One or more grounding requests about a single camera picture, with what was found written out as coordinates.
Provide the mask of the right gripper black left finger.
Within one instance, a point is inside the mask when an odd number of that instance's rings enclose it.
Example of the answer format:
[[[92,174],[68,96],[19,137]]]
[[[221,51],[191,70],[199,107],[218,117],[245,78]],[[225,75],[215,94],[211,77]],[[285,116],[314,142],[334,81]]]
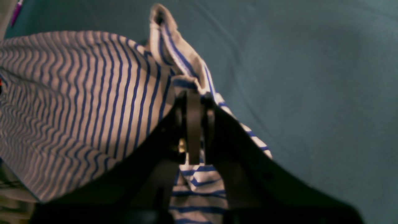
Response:
[[[138,149],[110,171],[36,207],[31,224],[174,224],[168,211],[184,154],[178,151],[187,92]]]

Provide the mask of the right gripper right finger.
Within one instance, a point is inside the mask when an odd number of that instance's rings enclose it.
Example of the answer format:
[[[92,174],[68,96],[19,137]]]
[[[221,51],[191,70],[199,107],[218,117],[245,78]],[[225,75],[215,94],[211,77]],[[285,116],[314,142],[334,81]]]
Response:
[[[189,163],[213,165],[228,204],[224,224],[362,224],[352,206],[309,187],[272,161],[211,95],[187,93]]]

